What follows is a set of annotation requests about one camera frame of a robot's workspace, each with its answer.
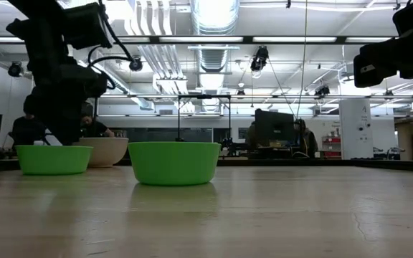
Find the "green plastic bowl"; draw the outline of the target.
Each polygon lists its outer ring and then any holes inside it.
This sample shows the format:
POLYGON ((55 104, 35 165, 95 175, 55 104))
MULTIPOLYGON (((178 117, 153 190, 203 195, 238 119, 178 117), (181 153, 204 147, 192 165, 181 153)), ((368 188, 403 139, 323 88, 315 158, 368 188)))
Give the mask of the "green plastic bowl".
POLYGON ((210 182, 221 145, 202 142, 134 142, 128 144, 130 161, 140 183, 190 186, 210 182))
POLYGON ((16 152, 24 175, 60 176, 84 173, 93 147, 18 145, 16 152))

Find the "white pillar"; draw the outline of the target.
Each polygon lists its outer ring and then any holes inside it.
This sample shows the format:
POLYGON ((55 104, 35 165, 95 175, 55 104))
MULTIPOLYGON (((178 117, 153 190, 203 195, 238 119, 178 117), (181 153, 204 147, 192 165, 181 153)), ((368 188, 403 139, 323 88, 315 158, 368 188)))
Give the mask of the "white pillar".
POLYGON ((372 158, 373 136, 369 99, 345 99, 339 103, 342 159, 372 158))

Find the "person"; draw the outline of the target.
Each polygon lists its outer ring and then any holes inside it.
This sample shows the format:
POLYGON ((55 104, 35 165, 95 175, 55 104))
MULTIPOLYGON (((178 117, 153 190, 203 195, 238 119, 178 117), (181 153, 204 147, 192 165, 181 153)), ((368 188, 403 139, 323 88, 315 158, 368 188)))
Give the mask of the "person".
POLYGON ((106 125, 95 120, 90 115, 81 117, 81 133, 84 138, 114 138, 115 134, 106 125))
POLYGON ((17 118, 12 127, 11 137, 14 146, 33 145, 35 141, 44 140, 46 126, 35 116, 36 100, 28 95, 24 101, 24 116, 17 118))
POLYGON ((318 144, 315 139, 315 134, 311 131, 305 121, 297 119, 295 121, 295 139, 300 149, 310 158, 315 158, 315 153, 318 151, 318 144))

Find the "beige bowl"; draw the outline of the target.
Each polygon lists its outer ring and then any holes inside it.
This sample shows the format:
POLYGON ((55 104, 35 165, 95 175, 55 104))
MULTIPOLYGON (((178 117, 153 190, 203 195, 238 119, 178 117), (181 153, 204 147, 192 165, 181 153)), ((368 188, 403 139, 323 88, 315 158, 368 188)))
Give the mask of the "beige bowl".
POLYGON ((108 168, 118 163, 128 149, 127 138, 80 138, 74 145, 93 147, 89 168, 108 168))

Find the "large black monitor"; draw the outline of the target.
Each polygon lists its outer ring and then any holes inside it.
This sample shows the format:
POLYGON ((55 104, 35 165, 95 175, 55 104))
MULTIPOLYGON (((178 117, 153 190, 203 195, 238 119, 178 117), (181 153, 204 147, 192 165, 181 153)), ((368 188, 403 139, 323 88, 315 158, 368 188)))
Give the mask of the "large black monitor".
POLYGON ((260 143, 274 140, 293 141, 295 137, 292 114, 257 110, 255 112, 255 133, 260 143))

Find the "black overhead frame bar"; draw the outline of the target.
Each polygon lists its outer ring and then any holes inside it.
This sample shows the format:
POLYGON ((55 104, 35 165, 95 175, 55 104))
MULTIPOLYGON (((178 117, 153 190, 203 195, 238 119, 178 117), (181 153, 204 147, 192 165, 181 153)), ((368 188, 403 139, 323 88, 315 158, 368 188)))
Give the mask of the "black overhead frame bar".
POLYGON ((123 44, 372 44, 391 36, 119 36, 123 44))

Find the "black table edge rail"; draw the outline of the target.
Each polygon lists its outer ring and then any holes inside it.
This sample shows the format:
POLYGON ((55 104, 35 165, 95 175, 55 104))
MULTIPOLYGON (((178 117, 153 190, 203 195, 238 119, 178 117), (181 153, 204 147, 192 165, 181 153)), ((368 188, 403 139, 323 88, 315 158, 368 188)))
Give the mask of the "black table edge rail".
MULTIPOLYGON (((251 167, 251 166, 355 166, 364 168, 383 168, 399 171, 413 171, 413 161, 396 160, 321 160, 321 159, 287 159, 287 160, 219 160, 218 166, 251 167)), ((0 160, 0 171, 19 170, 17 160, 0 160)))

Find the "wooden cabinet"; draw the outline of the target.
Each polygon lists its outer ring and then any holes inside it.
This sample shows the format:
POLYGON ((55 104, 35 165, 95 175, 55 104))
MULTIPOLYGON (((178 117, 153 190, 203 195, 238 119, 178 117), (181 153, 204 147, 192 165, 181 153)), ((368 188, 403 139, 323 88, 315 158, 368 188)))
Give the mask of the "wooden cabinet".
POLYGON ((398 146, 404 149, 400 153, 401 161, 413 160, 413 122, 396 124, 398 146))

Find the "black background station frame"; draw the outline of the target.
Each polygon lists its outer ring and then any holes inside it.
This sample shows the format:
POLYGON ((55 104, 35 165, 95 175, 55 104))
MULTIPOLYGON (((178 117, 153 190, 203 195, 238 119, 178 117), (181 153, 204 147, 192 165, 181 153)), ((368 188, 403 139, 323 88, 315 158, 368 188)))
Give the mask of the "black background station frame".
POLYGON ((177 95, 177 137, 175 138, 176 142, 182 142, 184 141, 181 138, 181 106, 184 106, 184 104, 181 104, 181 100, 184 98, 188 98, 189 100, 192 98, 198 99, 198 100, 208 100, 208 99, 218 99, 221 100, 223 98, 228 100, 228 105, 227 109, 229 110, 228 113, 228 119, 229 119, 229 137, 232 138, 232 96, 231 95, 206 95, 206 94, 200 94, 200 95, 177 95))

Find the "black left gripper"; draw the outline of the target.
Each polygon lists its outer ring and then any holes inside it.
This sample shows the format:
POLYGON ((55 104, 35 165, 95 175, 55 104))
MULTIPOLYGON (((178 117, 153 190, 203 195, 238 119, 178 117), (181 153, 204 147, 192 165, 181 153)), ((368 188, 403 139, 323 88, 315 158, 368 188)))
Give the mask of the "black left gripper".
POLYGON ((38 118, 61 144, 77 142, 81 136, 82 106, 86 99, 106 92, 106 75, 80 66, 73 57, 30 58, 27 68, 35 87, 25 102, 39 104, 38 118), (53 100, 64 95, 62 111, 53 100))

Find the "red storage shelf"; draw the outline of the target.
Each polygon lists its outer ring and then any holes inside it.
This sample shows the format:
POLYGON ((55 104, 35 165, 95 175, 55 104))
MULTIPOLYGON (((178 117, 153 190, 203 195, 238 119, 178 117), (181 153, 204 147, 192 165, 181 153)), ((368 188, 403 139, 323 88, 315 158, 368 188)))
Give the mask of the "red storage shelf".
POLYGON ((328 160, 342 159, 341 138, 323 136, 321 157, 328 160))

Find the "silver ceiling air duct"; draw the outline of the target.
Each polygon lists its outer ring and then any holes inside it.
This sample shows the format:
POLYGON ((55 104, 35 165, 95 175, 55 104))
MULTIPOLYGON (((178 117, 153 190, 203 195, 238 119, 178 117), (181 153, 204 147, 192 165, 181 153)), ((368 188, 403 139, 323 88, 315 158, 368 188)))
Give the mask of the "silver ceiling air duct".
MULTIPOLYGON (((189 0, 191 22, 195 35, 231 36, 238 16, 239 0, 189 0)), ((206 45, 196 51, 199 86, 207 95, 219 94, 228 66, 226 45, 206 45)))

